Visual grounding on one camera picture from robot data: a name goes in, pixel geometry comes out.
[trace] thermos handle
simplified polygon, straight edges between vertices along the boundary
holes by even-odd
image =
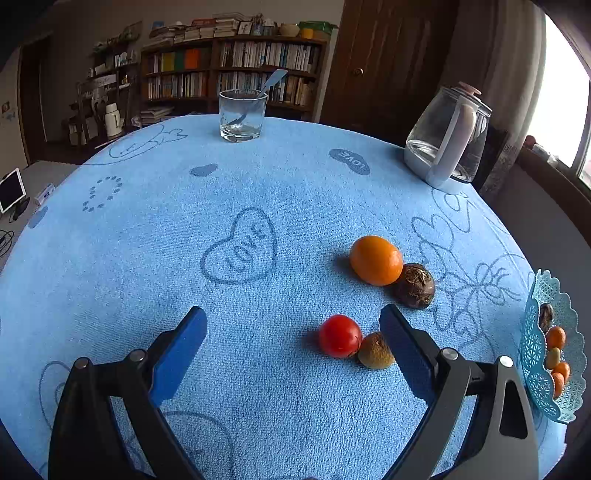
[[[427,172],[425,180],[431,187],[439,188],[456,169],[476,126],[477,111],[477,104],[462,96],[458,98],[441,147]]]

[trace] yellow cup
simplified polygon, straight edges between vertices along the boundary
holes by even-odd
[[[300,30],[300,36],[302,38],[313,38],[314,37],[314,30],[311,28],[302,28]]]

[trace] lace-patterned plastic basket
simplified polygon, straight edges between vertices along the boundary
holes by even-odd
[[[546,338],[538,326],[540,305],[546,302],[554,307],[552,325],[561,326],[566,332],[562,360],[569,363],[571,370],[570,379],[556,400],[552,398],[554,380],[544,368]],[[577,331],[578,324],[579,316],[570,307],[569,295],[560,293],[558,278],[552,278],[548,270],[538,270],[521,319],[521,369],[535,405],[550,420],[565,424],[574,420],[574,412],[583,405],[583,392],[587,385],[583,378],[587,357],[583,353],[584,337]]]

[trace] glass kettle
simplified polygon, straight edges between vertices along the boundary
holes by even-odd
[[[492,110],[480,91],[460,82],[441,87],[411,130],[404,161],[432,187],[460,193],[476,175]]]

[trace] brown door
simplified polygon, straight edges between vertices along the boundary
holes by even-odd
[[[404,145],[437,91],[458,0],[345,0],[320,121]]]
[[[51,37],[46,37],[21,48],[18,74],[19,119],[22,140],[29,164],[42,160],[46,138],[41,112],[41,64],[46,56]]]

